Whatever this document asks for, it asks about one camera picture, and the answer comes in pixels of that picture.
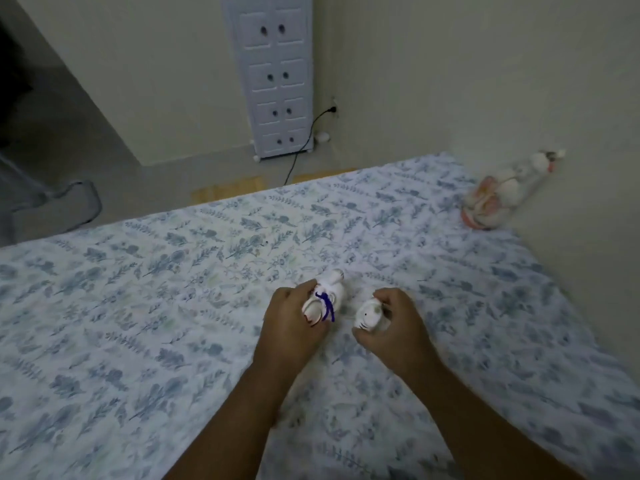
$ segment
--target hand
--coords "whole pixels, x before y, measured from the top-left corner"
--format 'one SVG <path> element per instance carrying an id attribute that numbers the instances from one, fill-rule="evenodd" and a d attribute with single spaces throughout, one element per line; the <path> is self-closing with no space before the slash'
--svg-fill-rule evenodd
<path id="1" fill-rule="evenodd" d="M 311 280 L 296 288 L 276 290 L 264 314 L 253 353 L 254 364 L 271 368 L 293 381 L 315 354 L 331 324 L 324 321 L 311 327 L 302 314 L 302 305 L 316 284 L 316 280 Z"/>
<path id="2" fill-rule="evenodd" d="M 373 293 L 391 312 L 388 329 L 368 332 L 353 329 L 358 343 L 373 352 L 389 369 L 406 381 L 423 364 L 437 358 L 422 318 L 411 298 L 398 288 L 382 288 Z"/>

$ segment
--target black cable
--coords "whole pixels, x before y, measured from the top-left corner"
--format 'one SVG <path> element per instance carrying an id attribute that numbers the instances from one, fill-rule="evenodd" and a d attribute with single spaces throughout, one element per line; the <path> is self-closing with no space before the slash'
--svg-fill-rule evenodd
<path id="1" fill-rule="evenodd" d="M 314 125 L 316 124 L 316 121 L 320 119 L 320 116 L 323 116 L 324 114 L 328 113 L 328 112 L 336 112 L 338 110 L 338 108 L 336 108 L 336 106 L 331 106 L 329 109 L 321 112 L 320 114 L 318 114 L 316 116 L 316 119 L 314 120 L 313 123 L 311 123 L 311 130 L 309 131 L 309 137 L 307 138 L 307 142 L 305 144 L 302 145 L 302 147 L 300 147 L 300 149 L 296 152 L 296 155 L 293 157 L 293 163 L 291 165 L 291 169 L 289 170 L 289 173 L 287 174 L 287 177 L 284 179 L 284 183 L 283 183 L 283 187 L 287 184 L 287 182 L 289 181 L 289 177 L 291 176 L 291 172 L 293 171 L 293 167 L 296 166 L 296 161 L 298 160 L 298 155 L 300 153 L 302 153 L 302 149 L 309 144 L 309 141 L 311 141 L 311 136 L 314 133 Z"/>

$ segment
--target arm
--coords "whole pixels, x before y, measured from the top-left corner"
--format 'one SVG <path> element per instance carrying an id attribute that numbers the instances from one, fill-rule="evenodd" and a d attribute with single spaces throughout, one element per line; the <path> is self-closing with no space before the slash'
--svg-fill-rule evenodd
<path id="1" fill-rule="evenodd" d="M 465 478 L 582 478 L 510 425 L 444 366 L 404 291 L 381 289 L 374 296 L 390 309 L 391 325 L 373 333 L 354 329 L 353 334 L 427 407 Z"/>
<path id="2" fill-rule="evenodd" d="M 311 328 L 302 315 L 315 286 L 312 280 L 274 293 L 252 364 L 165 480 L 255 478 L 278 410 L 328 332 L 329 322 Z"/>

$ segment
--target bed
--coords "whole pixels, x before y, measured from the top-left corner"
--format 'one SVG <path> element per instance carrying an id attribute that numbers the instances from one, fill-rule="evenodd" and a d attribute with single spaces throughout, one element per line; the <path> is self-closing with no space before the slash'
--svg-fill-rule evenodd
<path id="1" fill-rule="evenodd" d="M 271 293 L 334 267 L 347 303 L 260 478 L 460 477 L 351 336 L 379 287 L 407 290 L 450 368 L 542 447 L 637 474 L 638 387 L 514 233 L 461 224 L 472 183 L 430 155 L 0 250 L 0 477 L 161 478 L 249 364 Z"/>

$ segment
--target small figurine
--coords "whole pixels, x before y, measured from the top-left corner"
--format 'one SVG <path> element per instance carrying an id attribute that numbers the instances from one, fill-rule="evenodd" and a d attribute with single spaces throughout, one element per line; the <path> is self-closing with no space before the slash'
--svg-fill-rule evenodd
<path id="1" fill-rule="evenodd" d="M 380 323 L 383 316 L 382 307 L 382 302 L 378 298 L 366 300 L 356 312 L 356 320 L 353 326 L 372 331 Z"/>
<path id="2" fill-rule="evenodd" d="M 340 310 L 344 298 L 343 281 L 344 273 L 341 269 L 333 269 L 318 276 L 311 297 L 302 306 L 302 313 L 311 326 L 329 316 L 332 322 L 335 321 L 335 312 Z"/>
<path id="3" fill-rule="evenodd" d="M 566 152 L 538 152 L 513 167 L 485 177 L 463 200 L 462 221 L 473 229 L 489 230 L 503 224 L 538 184 L 553 172 Z"/>

